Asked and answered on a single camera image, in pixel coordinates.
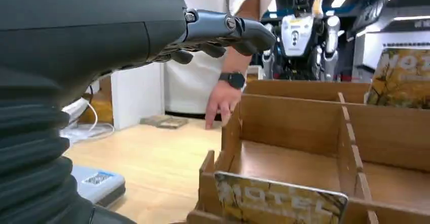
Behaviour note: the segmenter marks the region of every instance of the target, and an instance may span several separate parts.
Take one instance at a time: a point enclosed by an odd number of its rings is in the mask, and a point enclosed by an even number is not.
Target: human finger
[[[226,126],[231,117],[229,103],[226,101],[223,101],[220,104],[220,111],[221,111],[221,120],[222,120],[223,126]]]
[[[206,120],[206,129],[211,129],[213,125],[213,121],[215,120],[215,116],[218,111],[218,103],[215,101],[209,100],[206,106],[206,115],[204,119]]]
[[[231,113],[233,113],[234,112],[234,110],[235,110],[235,108],[236,108],[236,105],[238,104],[238,102],[232,102],[231,104],[230,104],[230,112]]]

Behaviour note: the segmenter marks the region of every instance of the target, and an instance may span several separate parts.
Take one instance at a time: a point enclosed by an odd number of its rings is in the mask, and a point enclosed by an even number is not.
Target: cardboard organizer
[[[343,192],[344,223],[430,223],[430,110],[363,105],[368,84],[254,81],[200,168],[189,224],[224,223],[213,177]]]

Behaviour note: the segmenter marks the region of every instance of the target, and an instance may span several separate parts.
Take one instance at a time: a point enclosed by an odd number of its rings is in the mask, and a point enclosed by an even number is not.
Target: person
[[[188,8],[230,13],[242,18],[260,20],[272,0],[185,0]],[[203,52],[182,65],[165,64],[166,112],[188,115],[205,114],[206,129],[213,126],[218,113],[225,125],[240,101],[244,76],[251,57],[228,48],[226,54],[212,58]],[[232,75],[237,82],[229,80]]]

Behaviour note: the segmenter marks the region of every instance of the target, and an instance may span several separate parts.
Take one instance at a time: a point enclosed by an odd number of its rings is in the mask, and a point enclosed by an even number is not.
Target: robotic arm
[[[326,23],[326,45],[323,53],[325,63],[325,80],[332,81],[335,78],[335,69],[339,60],[337,52],[338,47],[338,32],[340,29],[340,19],[337,16],[331,16]]]
[[[184,0],[0,0],[0,11],[7,100],[64,106],[115,70],[188,63],[188,51],[220,57],[227,46],[251,55],[275,43],[257,21],[188,10]]]
[[[1,223],[133,223],[78,195],[62,107],[115,70],[275,43],[257,21],[184,0],[0,0],[0,14]]]

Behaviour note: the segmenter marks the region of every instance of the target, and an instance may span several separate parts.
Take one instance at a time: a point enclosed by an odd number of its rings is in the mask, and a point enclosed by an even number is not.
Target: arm
[[[236,15],[242,18],[260,20],[260,0],[245,0]],[[222,72],[239,71],[245,74],[250,62],[250,56],[243,56],[233,48],[228,48]]]

